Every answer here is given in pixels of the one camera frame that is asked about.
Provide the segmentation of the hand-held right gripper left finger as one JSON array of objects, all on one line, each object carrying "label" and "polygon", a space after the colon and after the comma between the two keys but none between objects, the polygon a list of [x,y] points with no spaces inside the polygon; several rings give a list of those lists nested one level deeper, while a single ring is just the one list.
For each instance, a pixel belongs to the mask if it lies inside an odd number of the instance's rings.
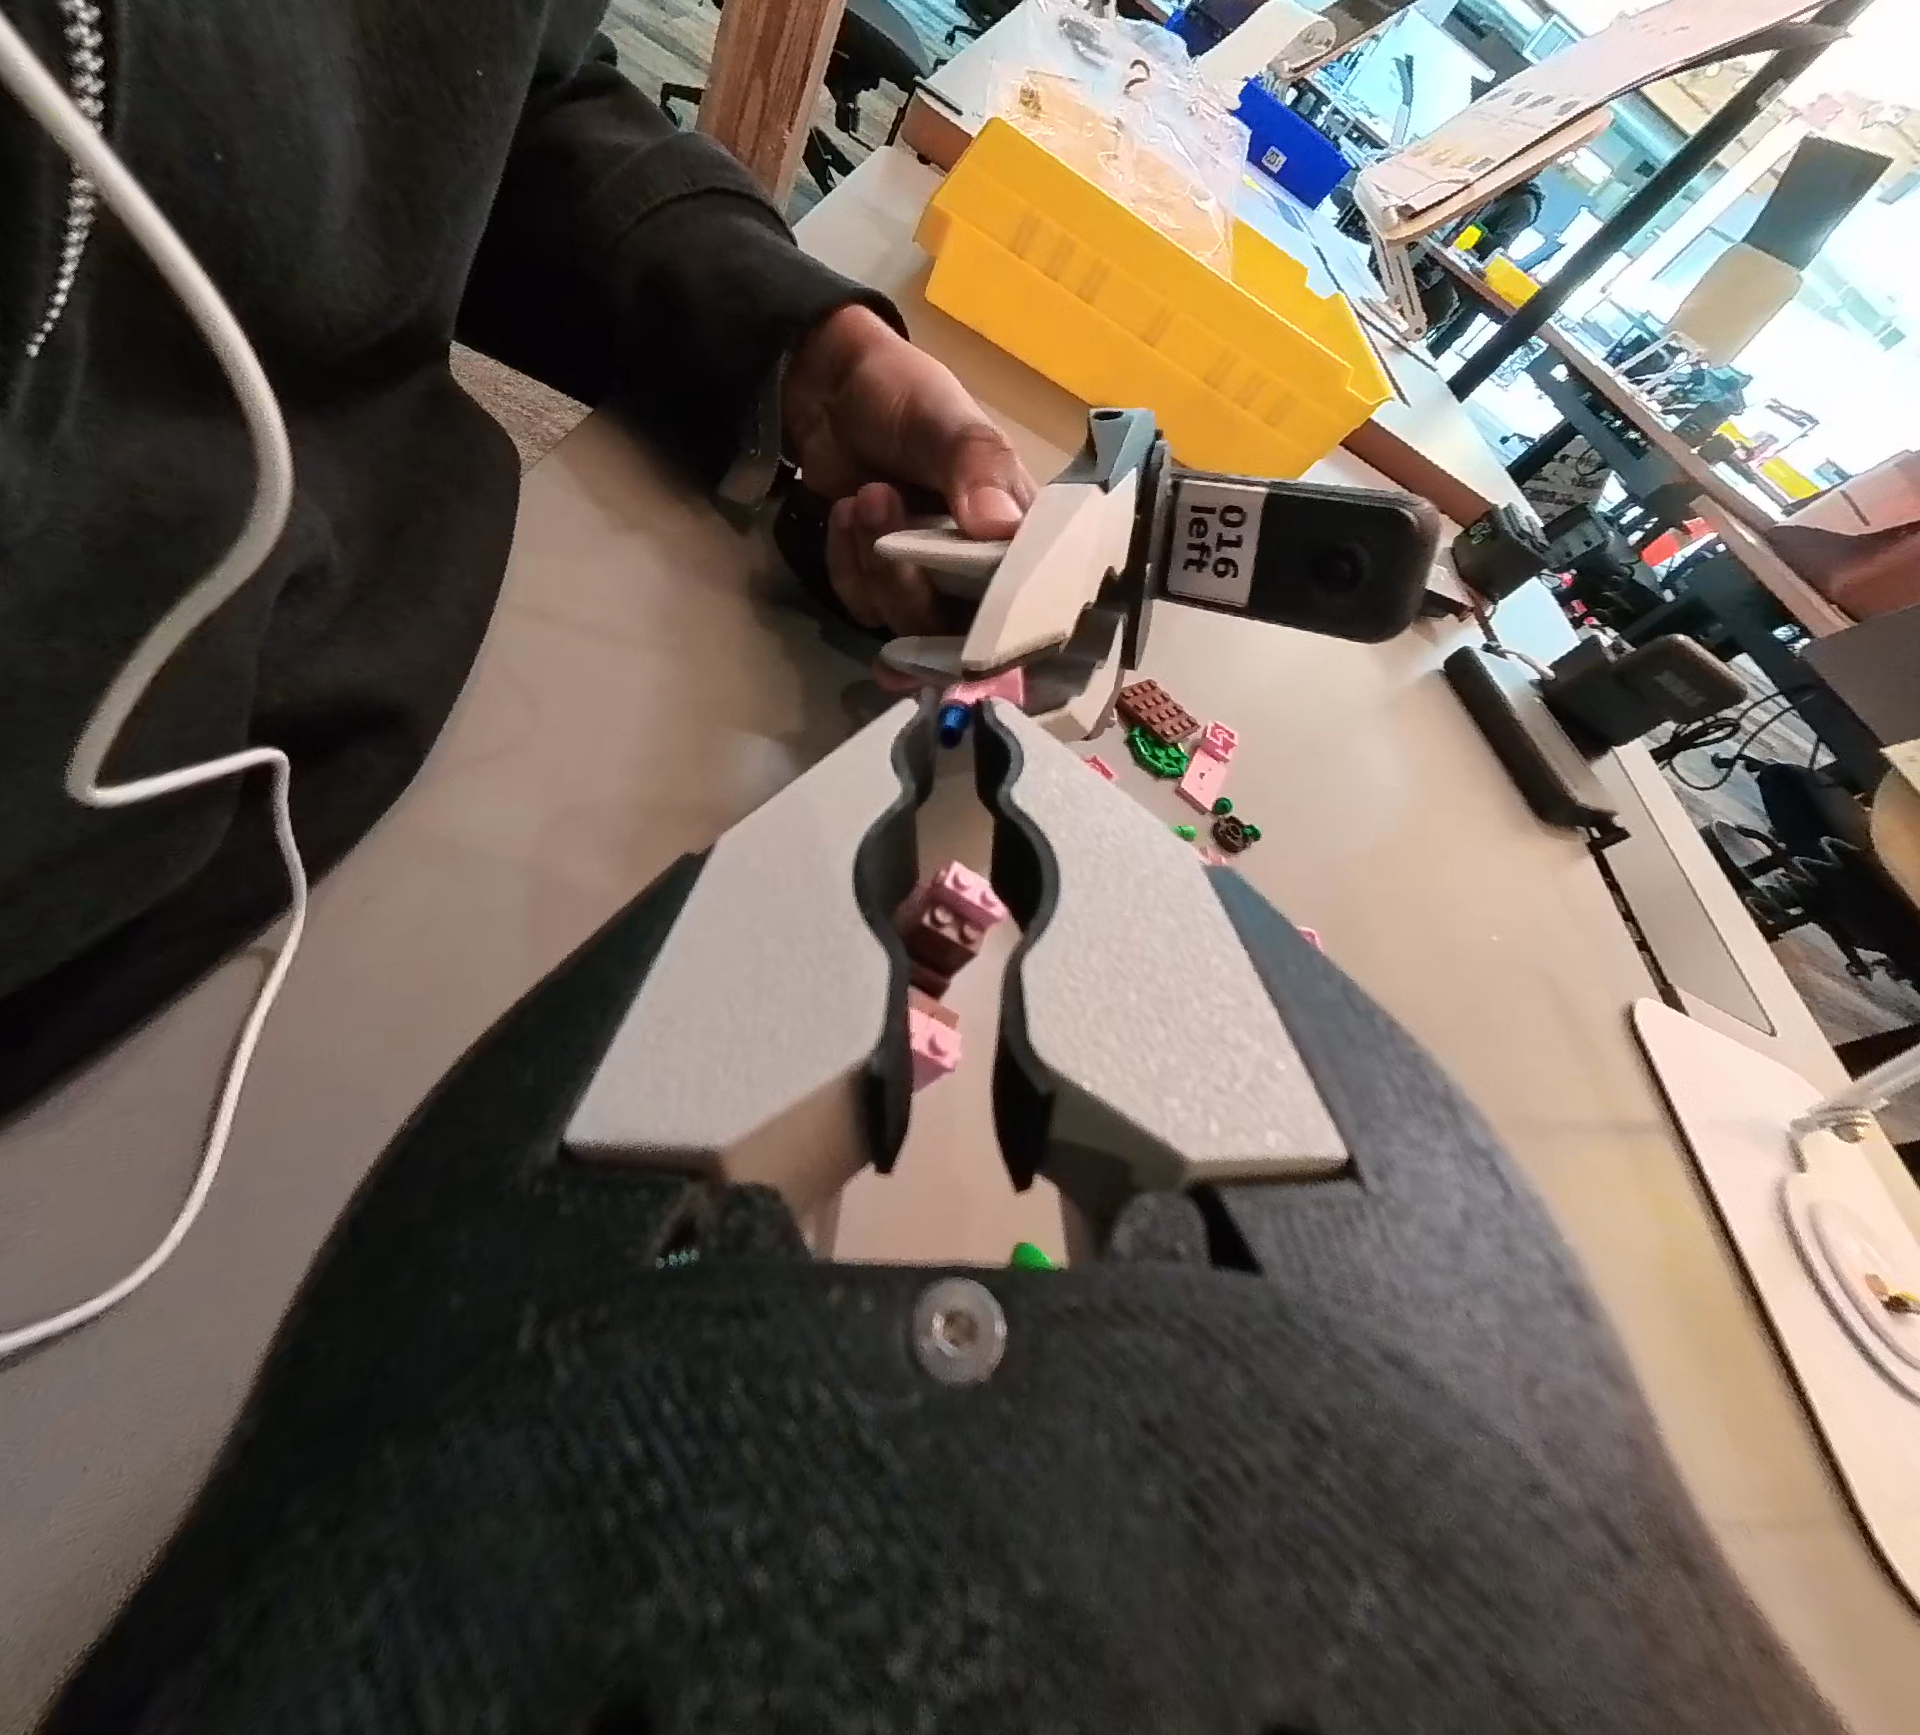
[{"label": "hand-held right gripper left finger", "polygon": [[915,1097],[891,919],[930,774],[930,703],[897,700],[714,841],[564,1126],[573,1162],[770,1192],[832,1251]]}]

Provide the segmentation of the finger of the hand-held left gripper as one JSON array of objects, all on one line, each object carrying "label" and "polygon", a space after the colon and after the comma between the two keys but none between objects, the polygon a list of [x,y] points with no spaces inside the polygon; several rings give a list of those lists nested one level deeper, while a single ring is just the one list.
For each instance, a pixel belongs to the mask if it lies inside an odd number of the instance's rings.
[{"label": "finger of the hand-held left gripper", "polygon": [[1139,473],[1114,483],[1055,477],[1029,503],[990,575],[960,644],[960,677],[992,677],[1068,644],[1085,611],[1128,565]]}]

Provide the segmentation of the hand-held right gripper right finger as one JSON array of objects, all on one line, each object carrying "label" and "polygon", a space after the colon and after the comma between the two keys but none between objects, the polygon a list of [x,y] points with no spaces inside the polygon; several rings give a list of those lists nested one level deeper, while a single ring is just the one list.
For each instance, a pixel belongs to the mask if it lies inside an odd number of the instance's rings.
[{"label": "hand-held right gripper right finger", "polygon": [[1006,703],[974,725],[990,883],[1019,926],[999,991],[996,1139],[1077,1243],[1146,1195],[1343,1178],[1349,1149],[1231,903],[1128,789]]}]

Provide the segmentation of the person's left forearm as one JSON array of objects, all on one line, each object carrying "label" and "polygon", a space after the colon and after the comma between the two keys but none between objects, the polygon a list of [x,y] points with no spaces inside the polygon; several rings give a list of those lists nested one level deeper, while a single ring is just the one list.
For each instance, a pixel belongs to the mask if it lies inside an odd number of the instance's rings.
[{"label": "person's left forearm", "polygon": [[540,50],[455,338],[590,408],[610,405],[734,508],[770,493],[779,382],[871,289],[806,257],[741,164],[672,125],[590,33]]}]

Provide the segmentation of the person's left hand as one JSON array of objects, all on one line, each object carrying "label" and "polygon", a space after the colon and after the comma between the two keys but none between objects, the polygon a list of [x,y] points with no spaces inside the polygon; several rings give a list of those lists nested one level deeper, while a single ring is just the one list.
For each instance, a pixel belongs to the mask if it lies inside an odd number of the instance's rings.
[{"label": "person's left hand", "polygon": [[802,493],[825,508],[832,595],[851,624],[885,636],[943,628],[930,578],[878,552],[905,526],[911,493],[934,496],[974,542],[1010,538],[1035,497],[986,413],[875,308],[832,310],[790,351],[779,431]]}]

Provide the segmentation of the pink and brown brick stack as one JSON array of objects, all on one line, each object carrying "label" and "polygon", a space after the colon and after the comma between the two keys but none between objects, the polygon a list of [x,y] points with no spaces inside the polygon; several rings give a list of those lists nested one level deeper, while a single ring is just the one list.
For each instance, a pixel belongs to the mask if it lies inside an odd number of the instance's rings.
[{"label": "pink and brown brick stack", "polygon": [[954,977],[977,959],[986,936],[1006,919],[1006,907],[983,874],[959,860],[937,867],[891,919],[911,991],[943,1000]]}]

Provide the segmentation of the yellow plastic bin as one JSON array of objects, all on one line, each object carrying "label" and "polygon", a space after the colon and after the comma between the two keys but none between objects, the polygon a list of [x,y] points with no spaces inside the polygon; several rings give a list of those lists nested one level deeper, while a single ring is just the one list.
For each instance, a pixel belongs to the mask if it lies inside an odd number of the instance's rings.
[{"label": "yellow plastic bin", "polygon": [[1392,382],[1343,295],[1236,223],[1219,274],[1005,119],[915,228],[923,296],[1091,408],[1146,408],[1212,476],[1303,477]]}]

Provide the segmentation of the black flat device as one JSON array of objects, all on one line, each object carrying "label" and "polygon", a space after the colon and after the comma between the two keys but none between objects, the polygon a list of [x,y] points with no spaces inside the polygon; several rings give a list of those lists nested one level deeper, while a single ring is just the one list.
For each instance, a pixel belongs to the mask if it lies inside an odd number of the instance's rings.
[{"label": "black flat device", "polygon": [[1601,853],[1628,841],[1592,761],[1549,712],[1536,674],[1490,647],[1462,644],[1444,656],[1441,677],[1534,820]]}]

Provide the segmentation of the work desk with black legs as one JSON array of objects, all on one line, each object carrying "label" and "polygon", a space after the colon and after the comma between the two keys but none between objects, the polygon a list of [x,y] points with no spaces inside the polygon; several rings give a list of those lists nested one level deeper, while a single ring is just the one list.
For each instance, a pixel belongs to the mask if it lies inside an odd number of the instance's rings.
[{"label": "work desk with black legs", "polygon": [[1631,500],[1655,500],[1675,523],[1697,519],[1785,615],[1809,640],[1837,636],[1858,623],[1848,620],[1805,584],[1763,542],[1780,512],[1752,500],[1729,476],[1694,446],[1635,388],[1616,368],[1579,348],[1556,325],[1544,325],[1531,379],[1563,418],[1565,431],[1601,454]]}]

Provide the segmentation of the clear plastic bag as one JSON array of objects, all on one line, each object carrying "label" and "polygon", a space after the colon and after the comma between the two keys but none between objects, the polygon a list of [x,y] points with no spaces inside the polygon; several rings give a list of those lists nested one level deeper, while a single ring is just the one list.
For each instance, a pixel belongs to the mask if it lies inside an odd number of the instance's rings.
[{"label": "clear plastic bag", "polygon": [[1228,277],[1249,139],[1179,39],[1078,0],[1021,0],[1005,27],[992,116]]}]

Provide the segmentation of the black pole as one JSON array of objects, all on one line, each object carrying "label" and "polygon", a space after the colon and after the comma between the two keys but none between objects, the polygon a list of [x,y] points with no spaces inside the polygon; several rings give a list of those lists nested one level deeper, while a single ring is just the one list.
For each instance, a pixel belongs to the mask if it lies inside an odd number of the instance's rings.
[{"label": "black pole", "polygon": [[1874,0],[1829,0],[1806,24],[1780,36],[1766,63],[1716,110],[1697,133],[1693,133],[1677,154],[1655,169],[1655,177],[1635,190],[1625,205],[1601,223],[1601,228],[1579,243],[1559,272],[1523,303],[1485,345],[1468,358],[1447,379],[1449,397],[1464,400],[1480,392],[1500,368],[1523,351],[1523,345],[1552,323],[1552,316],[1609,263],[1619,246],[1631,243],[1645,224],[1664,213],[1684,187],[1688,187],[1706,164],[1711,164],[1734,136],[1742,136],[1773,100],[1806,70],[1827,47],[1858,21]]}]

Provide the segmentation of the brown bag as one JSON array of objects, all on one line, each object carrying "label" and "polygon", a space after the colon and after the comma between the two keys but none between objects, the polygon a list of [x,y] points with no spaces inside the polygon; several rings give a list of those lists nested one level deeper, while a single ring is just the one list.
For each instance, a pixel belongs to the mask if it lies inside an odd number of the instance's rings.
[{"label": "brown bag", "polygon": [[1848,620],[1916,604],[1916,451],[1900,451],[1792,509],[1766,546]]}]

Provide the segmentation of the cardboard book stand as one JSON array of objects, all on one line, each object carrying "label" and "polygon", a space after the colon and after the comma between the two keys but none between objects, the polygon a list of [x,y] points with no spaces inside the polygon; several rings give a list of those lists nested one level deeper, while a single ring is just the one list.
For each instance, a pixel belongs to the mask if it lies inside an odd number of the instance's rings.
[{"label": "cardboard book stand", "polygon": [[1392,338],[1413,344],[1428,332],[1409,266],[1424,237],[1592,142],[1619,96],[1737,53],[1785,50],[1791,33],[1848,4],[1855,0],[1661,0],[1524,66],[1424,139],[1366,164],[1352,205],[1396,316]]}]

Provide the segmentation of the white book stand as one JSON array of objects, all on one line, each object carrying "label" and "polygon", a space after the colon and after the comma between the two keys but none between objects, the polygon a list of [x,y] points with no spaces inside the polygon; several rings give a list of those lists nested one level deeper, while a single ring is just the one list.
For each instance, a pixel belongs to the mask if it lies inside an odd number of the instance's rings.
[{"label": "white book stand", "polygon": [[1795,1000],[1628,1030],[1874,1556],[1916,1604],[1916,1184]]}]

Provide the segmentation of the wooden post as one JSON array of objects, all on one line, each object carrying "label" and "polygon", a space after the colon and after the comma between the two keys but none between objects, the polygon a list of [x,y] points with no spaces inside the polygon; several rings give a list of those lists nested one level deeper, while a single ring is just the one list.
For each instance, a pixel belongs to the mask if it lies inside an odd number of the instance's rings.
[{"label": "wooden post", "polygon": [[723,0],[697,129],[783,207],[845,0]]}]

